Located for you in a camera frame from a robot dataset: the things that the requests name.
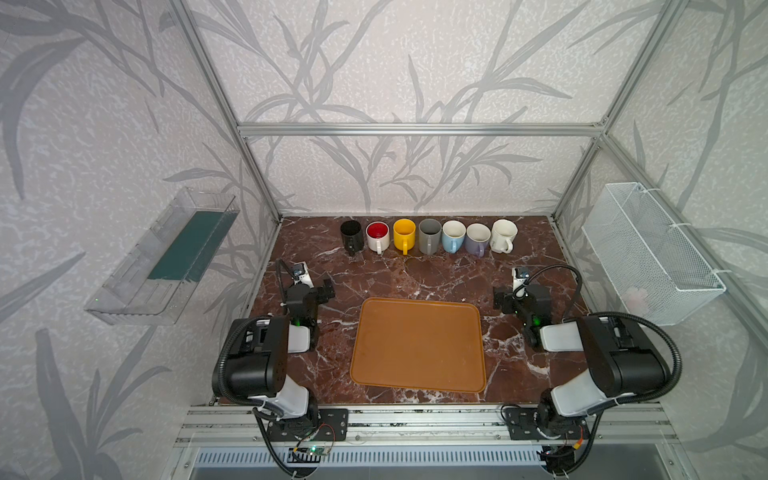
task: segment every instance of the orange rectangular tray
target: orange rectangular tray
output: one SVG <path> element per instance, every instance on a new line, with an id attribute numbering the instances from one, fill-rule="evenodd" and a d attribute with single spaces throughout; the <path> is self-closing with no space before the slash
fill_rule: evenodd
<path id="1" fill-rule="evenodd" d="M 362 303 L 350 373 L 363 385 L 481 392 L 480 312 L 468 303 L 369 298 Z"/>

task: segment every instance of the mesh basket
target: mesh basket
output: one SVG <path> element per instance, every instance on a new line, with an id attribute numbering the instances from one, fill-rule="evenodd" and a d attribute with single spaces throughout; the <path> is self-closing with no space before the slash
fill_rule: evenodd
<path id="1" fill-rule="evenodd" d="M 642 184 L 606 184 L 581 229 L 629 313 L 674 325 L 725 291 Z"/>

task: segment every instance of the side wall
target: side wall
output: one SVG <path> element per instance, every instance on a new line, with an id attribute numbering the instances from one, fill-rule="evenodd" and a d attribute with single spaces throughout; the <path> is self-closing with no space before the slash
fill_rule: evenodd
<path id="1" fill-rule="evenodd" d="M 0 31 L 0 477 L 156 478 L 274 225 L 164 2 L 4 0 Z M 86 313 L 182 186 L 242 210 L 176 325 Z"/>
<path id="2" fill-rule="evenodd" d="M 240 122 L 592 123 L 663 2 L 189 4 Z M 274 197 L 295 214 L 550 213 L 586 143 L 251 138 Z"/>
<path id="3" fill-rule="evenodd" d="M 768 2 L 691 2 L 611 132 L 764 306 L 766 31 Z M 559 222 L 574 233 L 569 245 L 600 308 L 615 306 L 616 294 L 580 228 L 604 182 L 628 180 L 617 174 L 594 182 L 605 163 L 598 158 Z M 722 300 L 667 331 L 682 350 L 684 374 L 662 403 L 698 475 L 764 478 L 765 350 Z"/>

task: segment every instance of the vertical metal post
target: vertical metal post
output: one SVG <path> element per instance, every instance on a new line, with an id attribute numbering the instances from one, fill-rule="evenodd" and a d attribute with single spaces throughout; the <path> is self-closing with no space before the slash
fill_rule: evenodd
<path id="1" fill-rule="evenodd" d="M 661 8 L 661 12 L 656 19 L 656 23 L 654 23 L 653 28 L 648 34 L 648 38 L 640 49 L 640 52 L 637 54 L 627 76 L 624 77 L 624 82 L 622 82 L 618 93 L 616 93 L 616 97 L 611 102 L 611 106 L 608 107 L 608 111 L 602 119 L 602 132 L 598 135 L 596 140 L 593 140 L 590 143 L 587 152 L 581 158 L 581 163 L 576 168 L 571 180 L 568 182 L 562 197 L 560 197 L 560 201 L 558 201 L 558 204 L 555 206 L 554 213 L 552 214 L 555 220 L 560 218 L 563 209 L 568 202 L 571 201 L 576 194 L 579 185 L 581 185 L 584 177 L 586 177 L 595 158 L 597 142 L 611 131 L 611 127 L 614 126 L 619 115 L 621 115 L 621 112 L 627 106 L 632 93 L 637 89 L 637 85 L 645 75 L 651 61 L 653 61 L 659 50 L 661 50 L 664 42 L 669 38 L 670 33 L 673 31 L 674 26 L 683 14 L 683 10 L 688 2 L 689 0 L 667 0 L 664 3 L 664 6 Z"/>
<path id="2" fill-rule="evenodd" d="M 179 29 L 184 36 L 184 40 L 187 42 L 187 45 L 192 52 L 195 63 L 197 63 L 197 67 L 202 72 L 203 77 L 210 88 L 210 92 L 214 96 L 216 105 L 224 119 L 225 126 L 235 142 L 235 147 L 240 152 L 240 156 L 245 161 L 251 177 L 253 177 L 256 186 L 264 197 L 264 201 L 266 201 L 269 206 L 272 218 L 279 222 L 281 218 L 280 209 L 277 207 L 277 202 L 274 197 L 272 197 L 272 193 L 266 185 L 266 181 L 256 163 L 256 158 L 253 157 L 253 152 L 250 151 L 250 148 L 237 130 L 237 119 L 235 118 L 230 102 L 227 100 L 227 96 L 224 94 L 224 89 L 221 86 L 221 81 L 216 74 L 213 63 L 210 61 L 210 58 L 205 51 L 203 39 L 201 38 L 197 27 L 195 27 L 192 12 L 187 7 L 184 0 L 167 1 L 170 6 L 170 13 L 173 15 L 175 22 L 179 26 Z"/>

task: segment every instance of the light blue mug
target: light blue mug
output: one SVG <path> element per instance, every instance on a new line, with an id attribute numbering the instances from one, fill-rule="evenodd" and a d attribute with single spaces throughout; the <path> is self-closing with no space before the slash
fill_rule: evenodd
<path id="1" fill-rule="evenodd" d="M 448 220 L 442 225 L 442 247 L 448 253 L 456 253 L 464 243 L 467 227 L 458 220 Z"/>

